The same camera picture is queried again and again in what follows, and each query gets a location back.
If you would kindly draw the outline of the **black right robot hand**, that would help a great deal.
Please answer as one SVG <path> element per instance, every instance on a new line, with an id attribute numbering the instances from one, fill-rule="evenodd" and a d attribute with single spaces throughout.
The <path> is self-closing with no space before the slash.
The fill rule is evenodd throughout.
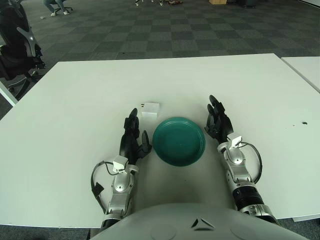
<path id="1" fill-rule="evenodd" d="M 231 120 L 225 114 L 223 104 L 213 95 L 209 96 L 210 104 L 207 105 L 208 117 L 205 131 L 219 144 L 228 141 L 228 135 L 234 132 Z"/>

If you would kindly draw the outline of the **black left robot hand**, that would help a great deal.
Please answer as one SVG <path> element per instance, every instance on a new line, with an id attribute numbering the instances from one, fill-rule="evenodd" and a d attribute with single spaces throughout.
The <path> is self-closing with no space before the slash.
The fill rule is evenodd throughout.
<path id="1" fill-rule="evenodd" d="M 136 165 L 139 159 L 143 159 L 152 150 L 147 132 L 141 135 L 141 144 L 138 144 L 139 118 L 138 110 L 134 108 L 124 121 L 124 134 L 121 137 L 119 155 L 127 158 L 129 165 Z"/>

